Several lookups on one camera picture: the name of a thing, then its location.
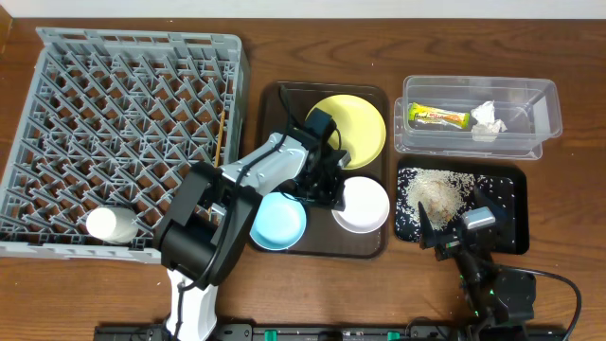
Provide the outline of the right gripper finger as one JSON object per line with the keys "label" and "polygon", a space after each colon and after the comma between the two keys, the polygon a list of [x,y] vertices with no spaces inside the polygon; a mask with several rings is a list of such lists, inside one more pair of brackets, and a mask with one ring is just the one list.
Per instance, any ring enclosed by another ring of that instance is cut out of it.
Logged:
{"label": "right gripper finger", "polygon": [[437,244],[437,236],[422,202],[418,202],[418,212],[420,223],[419,246],[421,249],[433,248]]}
{"label": "right gripper finger", "polygon": [[487,208],[494,216],[496,223],[504,223],[507,220],[507,213],[486,196],[477,185],[473,186],[473,196],[476,205],[479,208]]}

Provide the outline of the white bowl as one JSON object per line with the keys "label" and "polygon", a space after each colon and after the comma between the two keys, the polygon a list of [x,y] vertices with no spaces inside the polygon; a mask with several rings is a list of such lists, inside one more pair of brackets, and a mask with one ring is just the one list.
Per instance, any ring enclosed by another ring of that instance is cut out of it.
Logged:
{"label": "white bowl", "polygon": [[342,211],[333,210],[336,223],[346,231],[366,234],[379,229],[390,211],[389,197],[383,186],[363,176],[350,177],[344,182]]}

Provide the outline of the white tissue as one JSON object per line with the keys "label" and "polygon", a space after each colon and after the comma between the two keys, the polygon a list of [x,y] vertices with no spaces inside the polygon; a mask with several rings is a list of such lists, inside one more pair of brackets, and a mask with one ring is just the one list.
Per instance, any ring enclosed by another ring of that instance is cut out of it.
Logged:
{"label": "white tissue", "polygon": [[508,128],[504,121],[495,117],[493,101],[486,101],[471,111],[474,119],[472,139],[478,142],[493,142],[496,137]]}

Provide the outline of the green snack wrapper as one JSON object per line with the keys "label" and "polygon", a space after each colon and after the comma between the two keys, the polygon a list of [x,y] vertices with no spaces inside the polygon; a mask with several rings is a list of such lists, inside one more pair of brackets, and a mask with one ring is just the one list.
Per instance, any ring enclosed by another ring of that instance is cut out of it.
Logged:
{"label": "green snack wrapper", "polygon": [[470,113],[434,108],[416,102],[408,106],[408,119],[423,124],[439,124],[466,129],[469,126],[470,118]]}

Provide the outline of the wooden chopstick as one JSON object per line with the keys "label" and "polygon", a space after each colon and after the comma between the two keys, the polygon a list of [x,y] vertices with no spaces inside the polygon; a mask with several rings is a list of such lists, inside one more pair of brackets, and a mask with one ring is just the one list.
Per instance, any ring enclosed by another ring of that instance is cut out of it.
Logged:
{"label": "wooden chopstick", "polygon": [[217,138],[217,145],[216,145],[216,149],[215,149],[215,157],[214,157],[214,163],[213,163],[213,167],[217,168],[219,167],[220,164],[220,159],[221,159],[221,151],[222,151],[222,145],[223,145],[223,133],[224,133],[224,123],[225,123],[225,118],[226,118],[226,113],[225,110],[223,110],[221,112],[221,117],[220,117],[220,125],[219,125],[219,132],[218,132],[218,138]]}

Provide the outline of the white cup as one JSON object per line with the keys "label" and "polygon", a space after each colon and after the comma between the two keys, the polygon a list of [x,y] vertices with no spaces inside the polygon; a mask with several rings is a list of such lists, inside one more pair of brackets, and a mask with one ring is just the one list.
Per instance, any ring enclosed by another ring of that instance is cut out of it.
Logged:
{"label": "white cup", "polygon": [[85,226],[93,237],[104,242],[128,243],[138,233],[135,218],[135,212],[129,208],[100,206],[88,214]]}

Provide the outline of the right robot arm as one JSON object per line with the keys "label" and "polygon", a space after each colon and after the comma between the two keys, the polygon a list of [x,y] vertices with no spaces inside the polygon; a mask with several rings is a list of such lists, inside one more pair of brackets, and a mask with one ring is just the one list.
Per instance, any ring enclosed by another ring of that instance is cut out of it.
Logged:
{"label": "right robot arm", "polygon": [[418,203],[422,249],[432,248],[438,261],[454,260],[465,299],[476,320],[462,332],[468,340],[528,340],[526,322],[534,317],[536,279],[496,264],[491,252],[505,236],[507,213],[479,188],[476,208],[465,212],[449,234],[433,229]]}

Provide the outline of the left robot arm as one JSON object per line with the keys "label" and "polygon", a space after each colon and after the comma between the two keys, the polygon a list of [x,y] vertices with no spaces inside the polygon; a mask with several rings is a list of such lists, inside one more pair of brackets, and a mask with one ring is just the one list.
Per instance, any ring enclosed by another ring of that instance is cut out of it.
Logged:
{"label": "left robot arm", "polygon": [[283,198],[324,209],[345,208],[343,168],[349,152],[329,140],[331,115],[313,109],[303,123],[287,118],[258,149],[221,167],[194,164],[153,233],[153,247],[168,270],[172,308],[169,340],[206,340],[217,316],[219,285],[238,262],[262,199],[287,181]]}

